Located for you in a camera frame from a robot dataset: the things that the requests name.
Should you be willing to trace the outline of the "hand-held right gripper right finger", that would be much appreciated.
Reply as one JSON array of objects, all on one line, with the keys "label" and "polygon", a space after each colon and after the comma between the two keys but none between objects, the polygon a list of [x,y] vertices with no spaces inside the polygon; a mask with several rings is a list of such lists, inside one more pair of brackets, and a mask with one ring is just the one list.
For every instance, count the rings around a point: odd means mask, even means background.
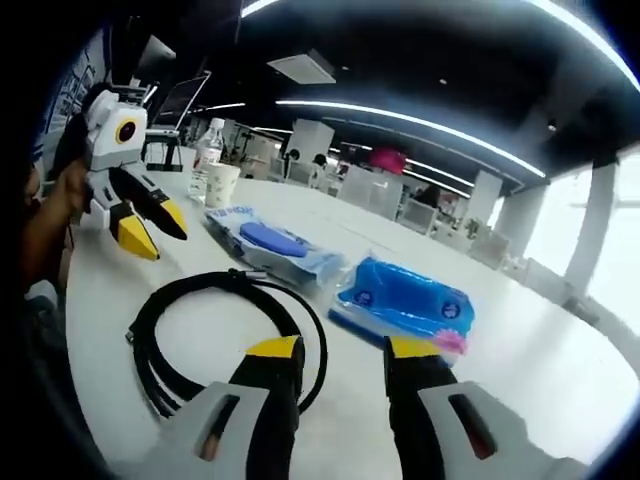
[{"label": "hand-held right gripper right finger", "polygon": [[536,446],[524,419],[477,383],[458,381],[435,344],[386,338],[384,370],[403,478],[574,478],[574,459]]}]

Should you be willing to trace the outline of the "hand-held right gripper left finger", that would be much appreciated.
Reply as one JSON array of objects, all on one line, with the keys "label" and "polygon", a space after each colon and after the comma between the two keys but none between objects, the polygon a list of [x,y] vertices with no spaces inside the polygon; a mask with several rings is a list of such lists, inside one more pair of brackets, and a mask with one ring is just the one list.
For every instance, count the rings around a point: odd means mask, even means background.
[{"label": "hand-held right gripper left finger", "polygon": [[161,479],[287,479],[305,360],[301,336],[250,347],[226,382],[182,406],[159,441]]}]

